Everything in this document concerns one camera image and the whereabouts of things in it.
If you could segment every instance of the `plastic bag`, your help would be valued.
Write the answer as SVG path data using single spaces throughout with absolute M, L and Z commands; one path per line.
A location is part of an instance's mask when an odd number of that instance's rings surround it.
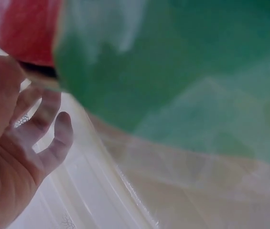
M 88 111 L 155 228 L 270 228 L 270 1 L 1 0 L 0 47 Z

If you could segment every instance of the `red object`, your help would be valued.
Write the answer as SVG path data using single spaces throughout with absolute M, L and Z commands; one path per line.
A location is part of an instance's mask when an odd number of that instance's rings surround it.
M 0 48 L 18 61 L 54 66 L 52 45 L 62 0 L 0 0 Z

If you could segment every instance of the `green fabric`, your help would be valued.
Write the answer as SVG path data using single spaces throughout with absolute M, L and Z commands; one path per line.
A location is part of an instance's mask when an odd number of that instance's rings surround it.
M 68 0 L 54 54 L 109 124 L 270 162 L 270 0 Z

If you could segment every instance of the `translucent plastic sheet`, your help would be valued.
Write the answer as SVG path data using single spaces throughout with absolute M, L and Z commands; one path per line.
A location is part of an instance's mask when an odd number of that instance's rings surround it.
M 0 47 L 75 98 L 77 228 L 270 229 L 270 1 L 0 0 Z

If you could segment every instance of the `human hand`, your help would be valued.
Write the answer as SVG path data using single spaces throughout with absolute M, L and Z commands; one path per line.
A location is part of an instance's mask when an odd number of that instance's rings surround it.
M 32 146 L 48 131 L 60 108 L 61 94 L 34 86 L 19 93 L 22 69 L 0 56 L 0 229 L 10 225 L 33 198 L 43 179 L 65 159 L 73 142 L 70 116 L 61 112 L 54 124 L 54 140 L 40 153 Z M 37 101 L 32 118 L 14 125 Z

